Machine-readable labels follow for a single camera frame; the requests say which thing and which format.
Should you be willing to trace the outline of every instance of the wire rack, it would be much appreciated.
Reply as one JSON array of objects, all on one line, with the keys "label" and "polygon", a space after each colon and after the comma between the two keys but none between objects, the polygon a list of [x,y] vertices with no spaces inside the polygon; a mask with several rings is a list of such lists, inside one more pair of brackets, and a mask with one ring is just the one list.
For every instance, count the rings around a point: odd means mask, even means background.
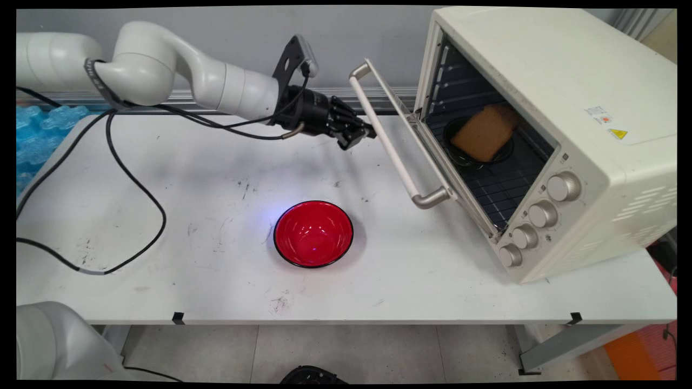
[{"label": "wire rack", "polygon": [[[453,119],[448,115],[427,120],[428,127],[445,152],[443,132],[451,120]],[[554,148],[527,124],[517,127],[512,138],[514,152],[507,160],[497,165],[486,165],[474,170],[453,163],[488,218],[500,231],[507,227],[509,219],[554,151]]]}]

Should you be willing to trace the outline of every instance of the tiled floor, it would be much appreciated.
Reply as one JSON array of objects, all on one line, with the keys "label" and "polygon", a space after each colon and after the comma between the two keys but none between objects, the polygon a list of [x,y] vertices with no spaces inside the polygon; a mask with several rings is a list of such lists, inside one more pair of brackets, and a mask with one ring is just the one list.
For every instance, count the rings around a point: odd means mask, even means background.
[{"label": "tiled floor", "polygon": [[123,354],[126,366],[183,381],[278,383],[299,365],[348,383],[617,379],[602,348],[540,376],[518,375],[518,350],[504,325],[161,325],[133,326]]}]

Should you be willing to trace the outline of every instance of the gray wall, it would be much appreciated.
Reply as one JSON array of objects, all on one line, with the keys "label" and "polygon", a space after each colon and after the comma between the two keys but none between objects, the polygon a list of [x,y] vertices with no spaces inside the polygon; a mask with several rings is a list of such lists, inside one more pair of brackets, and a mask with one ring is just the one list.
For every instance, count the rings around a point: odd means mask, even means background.
[{"label": "gray wall", "polygon": [[[353,68],[370,58],[393,87],[418,84],[430,14],[441,6],[237,6],[17,10],[17,32],[81,33],[99,41],[107,60],[120,27],[160,24],[218,60],[272,74],[291,36],[302,34],[320,65],[312,88],[348,87]],[[608,23],[617,10],[587,9]],[[364,87],[375,86],[372,78]],[[187,89],[183,79],[177,89]]]}]

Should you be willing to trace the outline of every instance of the bread slice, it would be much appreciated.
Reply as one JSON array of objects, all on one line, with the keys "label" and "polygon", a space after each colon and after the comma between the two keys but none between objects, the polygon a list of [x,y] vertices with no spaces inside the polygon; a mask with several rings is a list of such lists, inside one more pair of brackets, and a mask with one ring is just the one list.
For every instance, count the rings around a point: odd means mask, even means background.
[{"label": "bread slice", "polygon": [[476,161],[489,162],[511,138],[520,116],[505,105],[487,105],[452,137],[454,146]]}]

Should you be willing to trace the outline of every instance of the table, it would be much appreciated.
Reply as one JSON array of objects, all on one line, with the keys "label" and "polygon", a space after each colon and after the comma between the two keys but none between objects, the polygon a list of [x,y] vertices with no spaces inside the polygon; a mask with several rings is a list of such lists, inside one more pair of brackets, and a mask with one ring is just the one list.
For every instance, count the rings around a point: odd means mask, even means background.
[{"label": "table", "polygon": [[[75,126],[37,176],[92,118]],[[388,131],[401,129],[396,116],[382,120]],[[161,223],[116,165],[104,128],[102,120],[87,133],[17,222],[17,236],[94,270],[139,251]],[[125,165],[166,209],[166,230],[107,276],[77,273],[17,244],[17,305],[59,301],[92,324],[109,325],[172,324],[176,312],[185,324],[516,325],[565,324],[580,313],[571,332],[603,326],[580,345],[677,318],[676,297],[643,249],[512,282],[458,204],[413,205],[376,139],[344,152],[326,136],[257,141],[165,115],[119,115],[112,131]],[[320,269],[284,261],[272,239],[277,218],[311,199],[340,206],[354,224],[346,256]]]}]

